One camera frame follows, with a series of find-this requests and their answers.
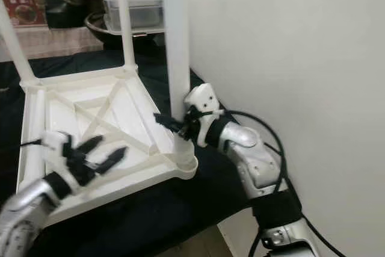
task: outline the clear plastic box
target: clear plastic box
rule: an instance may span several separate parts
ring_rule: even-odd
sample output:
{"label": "clear plastic box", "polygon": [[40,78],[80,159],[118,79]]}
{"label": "clear plastic box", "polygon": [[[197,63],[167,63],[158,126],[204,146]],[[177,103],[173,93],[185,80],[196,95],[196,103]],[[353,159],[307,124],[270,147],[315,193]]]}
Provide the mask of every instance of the clear plastic box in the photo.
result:
{"label": "clear plastic box", "polygon": [[[103,0],[104,22],[111,34],[120,34],[118,0]],[[131,27],[157,26],[162,22],[162,0],[129,0]]]}

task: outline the floor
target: floor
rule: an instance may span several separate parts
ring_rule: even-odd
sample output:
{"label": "floor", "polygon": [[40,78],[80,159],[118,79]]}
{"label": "floor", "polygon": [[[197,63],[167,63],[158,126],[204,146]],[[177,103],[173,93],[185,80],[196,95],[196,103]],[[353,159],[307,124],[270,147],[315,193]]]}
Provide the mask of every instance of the floor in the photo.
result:
{"label": "floor", "polygon": [[218,227],[210,227],[156,257],[232,257]]}

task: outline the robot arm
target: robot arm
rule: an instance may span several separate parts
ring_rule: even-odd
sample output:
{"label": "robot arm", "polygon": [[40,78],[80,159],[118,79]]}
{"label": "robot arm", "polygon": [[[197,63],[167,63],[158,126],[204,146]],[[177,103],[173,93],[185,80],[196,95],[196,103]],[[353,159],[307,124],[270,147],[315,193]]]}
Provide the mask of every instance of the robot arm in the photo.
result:
{"label": "robot arm", "polygon": [[280,166],[265,149],[259,134],[225,118],[210,84],[194,88],[185,98],[183,123],[156,114],[157,122],[193,139],[199,146],[215,147],[227,155],[238,171],[250,199],[268,256],[319,257],[310,229],[301,213],[301,203],[290,184],[279,179]]}
{"label": "robot arm", "polygon": [[0,257],[24,256],[44,226],[49,214],[69,194],[76,194],[97,175],[107,172],[119,162],[126,147],[115,150],[101,164],[89,163],[87,154],[103,140],[94,137],[72,149],[71,136],[47,132],[42,145],[49,156],[57,156],[54,171],[34,181],[8,201],[0,213]]}

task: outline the black wire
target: black wire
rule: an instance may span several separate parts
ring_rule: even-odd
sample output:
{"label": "black wire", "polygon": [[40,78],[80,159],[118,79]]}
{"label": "black wire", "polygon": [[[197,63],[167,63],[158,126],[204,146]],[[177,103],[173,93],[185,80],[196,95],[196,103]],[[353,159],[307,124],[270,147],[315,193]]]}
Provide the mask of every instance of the black wire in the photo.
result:
{"label": "black wire", "polygon": [[325,244],[326,247],[328,247],[334,254],[336,254],[338,257],[346,257],[346,255],[342,254],[340,251],[338,251],[337,248],[335,248],[333,245],[331,245],[322,235],[321,233],[318,232],[318,230],[316,229],[316,227],[314,227],[313,224],[311,224],[311,222],[309,221],[309,219],[304,215],[302,214],[302,217],[304,217],[304,219],[306,220],[306,223],[307,225],[309,226],[309,228],[311,228],[311,230],[313,231],[313,233],[318,237],[318,239],[320,239],[322,241],[322,243]]}
{"label": "black wire", "polygon": [[29,146],[30,144],[42,144],[42,140],[39,138],[38,140],[22,143],[20,147]]}
{"label": "black wire", "polygon": [[252,244],[251,247],[250,247],[250,251],[248,252],[248,257],[253,257],[253,256],[254,256],[255,250],[257,249],[259,240],[260,240],[261,238],[262,238],[262,229],[261,229],[261,228],[258,228],[258,233],[257,233],[257,235],[255,236],[255,239],[254,239],[254,241],[253,241],[253,244]]}
{"label": "black wire", "polygon": [[281,156],[281,152],[279,150],[277,150],[275,147],[273,147],[272,145],[270,145],[269,143],[266,143],[264,142],[263,143],[266,147],[268,147],[269,149],[271,149],[274,153],[276,153],[278,156]]}

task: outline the table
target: table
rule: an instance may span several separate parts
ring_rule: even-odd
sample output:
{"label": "table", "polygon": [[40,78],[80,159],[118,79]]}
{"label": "table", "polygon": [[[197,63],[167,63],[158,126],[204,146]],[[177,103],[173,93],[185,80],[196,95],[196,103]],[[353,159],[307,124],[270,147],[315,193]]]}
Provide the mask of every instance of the table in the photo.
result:
{"label": "table", "polygon": [[[135,45],[139,76],[162,113],[170,113],[162,49]],[[122,51],[97,51],[32,60],[38,77],[116,67]],[[0,147],[20,142],[24,94],[11,63],[0,64]],[[191,86],[202,80],[191,72]],[[18,150],[1,152],[0,201],[14,191]],[[28,256],[153,256],[247,206],[235,166],[211,148],[196,146],[199,168],[187,181],[170,179],[52,225]]]}

